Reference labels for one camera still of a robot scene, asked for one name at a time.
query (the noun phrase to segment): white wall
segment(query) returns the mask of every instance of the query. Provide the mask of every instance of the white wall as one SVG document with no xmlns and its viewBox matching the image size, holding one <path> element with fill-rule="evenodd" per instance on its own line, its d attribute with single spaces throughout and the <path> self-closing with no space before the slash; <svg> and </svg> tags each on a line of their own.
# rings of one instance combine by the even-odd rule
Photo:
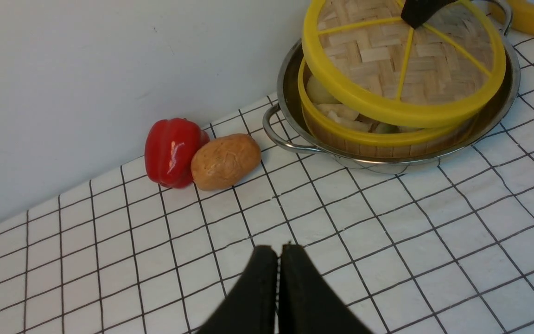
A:
<svg viewBox="0 0 534 334">
<path fill-rule="evenodd" d="M 309 0 L 0 0 L 0 221 L 275 91 Z"/>
</svg>

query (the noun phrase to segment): stainless steel pot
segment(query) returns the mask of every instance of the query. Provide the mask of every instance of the stainless steel pot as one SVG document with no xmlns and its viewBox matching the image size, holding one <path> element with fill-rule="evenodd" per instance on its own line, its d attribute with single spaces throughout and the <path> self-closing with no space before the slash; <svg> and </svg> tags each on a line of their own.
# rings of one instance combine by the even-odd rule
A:
<svg viewBox="0 0 534 334">
<path fill-rule="evenodd" d="M 302 108 L 297 87 L 297 78 L 300 63 L 304 57 L 301 47 L 301 41 L 298 41 L 286 55 L 284 63 L 280 68 L 280 73 L 277 81 L 277 97 L 278 103 L 269 108 L 263 116 L 263 128 L 269 139 L 273 140 L 275 144 L 297 154 L 328 154 L 338 163 L 344 167 L 351 169 L 367 169 L 368 171 L 385 174 L 401 174 L 410 173 L 423 168 L 436 166 L 441 161 L 449 157 L 455 156 L 457 152 L 474 144 L 490 130 L 492 130 L 502 118 L 506 115 L 510 107 L 515 101 L 516 94 L 519 91 L 521 84 L 521 66 L 515 49 L 506 40 L 506 36 L 510 30 L 510 23 L 512 19 L 510 7 L 503 0 L 493 0 L 498 6 L 502 7 L 506 13 L 506 22 L 502 32 L 502 43 L 506 50 L 506 75 L 504 82 L 498 90 L 498 93 L 485 105 L 479 112 L 479 120 L 473 125 L 473 129 L 467 139 L 458 142 L 450 148 L 424 154 L 415 158 L 369 158 L 364 156 L 357 156 L 349 154 L 337 148 L 332 148 L 327 144 L 314 138 L 304 121 L 302 115 Z M 310 145 L 298 145 L 281 138 L 271 127 L 271 118 L 276 112 L 280 111 L 284 114 L 291 127 L 305 139 Z"/>
</svg>

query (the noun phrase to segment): yellow rim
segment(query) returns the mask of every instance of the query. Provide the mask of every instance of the yellow rim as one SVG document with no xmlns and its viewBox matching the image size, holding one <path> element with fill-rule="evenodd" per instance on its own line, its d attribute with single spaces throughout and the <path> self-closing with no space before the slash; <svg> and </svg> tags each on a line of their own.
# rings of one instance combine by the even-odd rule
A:
<svg viewBox="0 0 534 334">
<path fill-rule="evenodd" d="M 457 125 L 450 125 L 447 127 L 422 129 L 420 131 L 411 133 L 393 133 L 385 135 L 347 129 L 346 127 L 335 123 L 335 121 L 329 119 L 327 116 L 324 116 L 320 111 L 317 110 L 314 104 L 310 102 L 305 88 L 305 70 L 306 61 L 303 59 L 298 72 L 298 91 L 300 100 L 302 101 L 303 112 L 310 114 L 310 116 L 314 118 L 316 122 L 322 125 L 333 135 L 337 135 L 338 137 L 351 142 L 356 142 L 362 145 L 386 147 L 414 145 L 447 135 L 448 133 L 458 129 L 458 127 L 461 125 L 461 123 L 457 123 Z"/>
<path fill-rule="evenodd" d="M 312 0 L 306 12 L 302 37 L 305 61 L 313 75 L 337 100 L 350 108 L 358 110 L 365 116 L 381 122 L 406 127 L 445 127 L 460 123 L 473 116 L 473 114 L 478 112 L 495 95 L 502 85 L 504 74 L 506 73 L 506 54 L 502 45 L 502 38 L 491 21 L 485 17 L 479 8 L 471 4 L 468 0 L 458 0 L 460 4 L 468 8 L 475 15 L 485 30 L 487 30 L 492 50 L 494 51 L 494 68 L 491 71 L 487 70 L 486 74 L 490 74 L 490 76 L 483 87 L 473 95 L 460 101 L 440 105 L 404 103 L 398 100 L 389 100 L 371 93 L 344 76 L 324 52 L 318 38 L 320 32 L 317 31 L 317 26 L 318 16 L 325 2 L 326 0 Z M 384 20 L 385 22 L 377 20 L 375 23 L 392 25 L 400 21 L 400 19 L 395 18 Z M 454 42 L 451 42 L 450 38 L 438 32 L 433 27 L 424 25 L 424 28 L 430 29 L 432 32 L 439 34 L 447 42 L 455 45 Z"/>
</svg>

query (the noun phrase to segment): bell pepper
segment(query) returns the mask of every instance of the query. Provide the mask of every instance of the bell pepper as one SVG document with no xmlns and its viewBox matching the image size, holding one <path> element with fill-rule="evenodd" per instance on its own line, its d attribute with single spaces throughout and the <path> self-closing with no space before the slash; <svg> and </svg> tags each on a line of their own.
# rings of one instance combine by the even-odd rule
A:
<svg viewBox="0 0 534 334">
<path fill-rule="evenodd" d="M 157 121 L 146 139 L 148 178 L 165 188 L 185 188 L 193 182 L 191 160 L 210 141 L 199 125 L 183 118 Z"/>
</svg>

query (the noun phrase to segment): tabletop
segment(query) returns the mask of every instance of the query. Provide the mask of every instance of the tabletop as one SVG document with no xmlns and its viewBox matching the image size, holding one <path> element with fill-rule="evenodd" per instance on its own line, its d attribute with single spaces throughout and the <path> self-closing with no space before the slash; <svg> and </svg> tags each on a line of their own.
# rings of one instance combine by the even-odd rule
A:
<svg viewBox="0 0 534 334">
<path fill-rule="evenodd" d="M 0 224 L 0 334 L 185 334 L 252 249 L 305 246 L 377 334 L 534 333 L 534 37 L 511 32 L 520 95 L 473 147 L 421 173 L 292 154 L 261 127 L 275 95 L 208 125 L 261 165 L 222 192 L 159 188 L 142 158 Z M 281 114 L 273 125 L 303 142 Z"/>
</svg>

